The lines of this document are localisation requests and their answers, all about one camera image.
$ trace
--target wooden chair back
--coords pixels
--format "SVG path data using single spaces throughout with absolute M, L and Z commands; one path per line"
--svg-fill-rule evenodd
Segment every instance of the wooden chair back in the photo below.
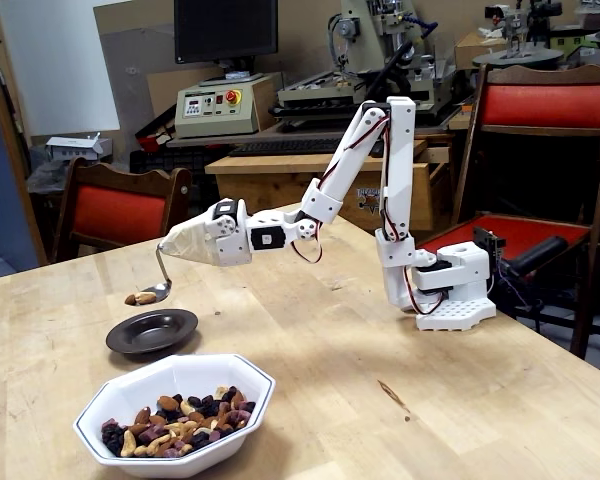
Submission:
M 475 158 L 482 132 L 549 137 L 600 137 L 600 66 L 539 71 L 514 66 L 480 71 L 471 116 L 453 224 L 474 215 Z M 600 188 L 596 210 L 600 208 Z
M 72 161 L 52 262 L 76 258 L 80 244 L 111 249 L 159 238 L 188 218 L 191 173 L 119 172 L 99 163 Z

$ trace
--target white bowl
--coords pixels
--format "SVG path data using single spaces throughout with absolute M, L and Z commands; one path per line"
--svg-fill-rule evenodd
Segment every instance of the white bowl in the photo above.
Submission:
M 102 443 L 101 426 L 110 418 L 129 425 L 161 395 L 187 398 L 213 395 L 220 385 L 235 385 L 256 402 L 246 427 L 182 458 L 117 458 Z M 76 419 L 73 429 L 102 465 L 145 478 L 187 478 L 229 458 L 262 424 L 276 382 L 240 355 L 173 355 L 105 383 Z

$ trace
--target door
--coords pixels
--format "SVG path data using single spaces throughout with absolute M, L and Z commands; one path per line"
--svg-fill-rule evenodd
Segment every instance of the door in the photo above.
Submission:
M 15 271 L 47 263 L 25 183 L 26 154 L 0 73 L 0 257 Z

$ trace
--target keyboard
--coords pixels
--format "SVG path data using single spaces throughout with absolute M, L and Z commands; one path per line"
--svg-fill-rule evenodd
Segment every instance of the keyboard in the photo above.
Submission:
M 261 157 L 268 155 L 314 155 L 335 153 L 340 139 L 278 140 L 272 142 L 246 143 L 236 148 L 230 157 Z

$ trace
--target floor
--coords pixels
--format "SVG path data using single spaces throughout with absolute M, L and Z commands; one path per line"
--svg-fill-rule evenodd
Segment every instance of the floor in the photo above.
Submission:
M 542 313 L 573 320 L 573 311 L 565 308 L 549 306 L 545 307 Z M 535 330 L 536 327 L 533 320 L 528 320 L 526 318 L 520 318 L 518 320 L 520 323 Z M 593 322 L 596 325 L 600 325 L 600 316 L 596 316 Z M 568 350 L 571 344 L 571 335 L 573 335 L 573 330 L 566 327 L 559 327 L 557 325 L 550 325 L 548 323 L 541 323 L 540 334 Z M 594 367 L 600 368 L 600 335 L 591 335 L 591 337 L 589 337 L 589 348 L 587 349 L 586 361 Z

